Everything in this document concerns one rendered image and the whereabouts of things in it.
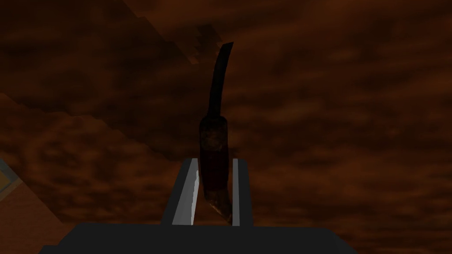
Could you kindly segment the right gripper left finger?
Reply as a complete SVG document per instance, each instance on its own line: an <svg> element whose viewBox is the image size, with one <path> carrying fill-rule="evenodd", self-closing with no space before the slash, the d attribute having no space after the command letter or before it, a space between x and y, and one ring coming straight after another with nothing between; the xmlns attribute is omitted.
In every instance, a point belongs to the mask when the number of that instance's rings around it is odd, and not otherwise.
<svg viewBox="0 0 452 254"><path fill-rule="evenodd" d="M193 225L200 185L198 159L185 159L168 199L162 225Z"/></svg>

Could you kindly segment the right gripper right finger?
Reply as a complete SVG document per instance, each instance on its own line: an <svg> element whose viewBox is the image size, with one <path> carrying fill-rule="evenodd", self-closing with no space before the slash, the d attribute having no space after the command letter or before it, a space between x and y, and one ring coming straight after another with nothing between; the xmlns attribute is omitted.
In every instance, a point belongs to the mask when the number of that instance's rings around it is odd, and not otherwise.
<svg viewBox="0 0 452 254"><path fill-rule="evenodd" d="M249 171L246 160L233 159L233 226L253 226Z"/></svg>

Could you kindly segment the dark knife with brown handle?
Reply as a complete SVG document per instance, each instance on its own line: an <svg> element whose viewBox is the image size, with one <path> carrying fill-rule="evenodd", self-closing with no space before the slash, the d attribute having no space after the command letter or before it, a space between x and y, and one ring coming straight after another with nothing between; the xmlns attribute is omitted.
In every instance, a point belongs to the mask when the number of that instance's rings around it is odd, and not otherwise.
<svg viewBox="0 0 452 254"><path fill-rule="evenodd" d="M228 125L221 115L222 92L233 42L221 46L216 58L206 116L199 125L200 177L208 204L232 224L232 204L228 191Z"/></svg>

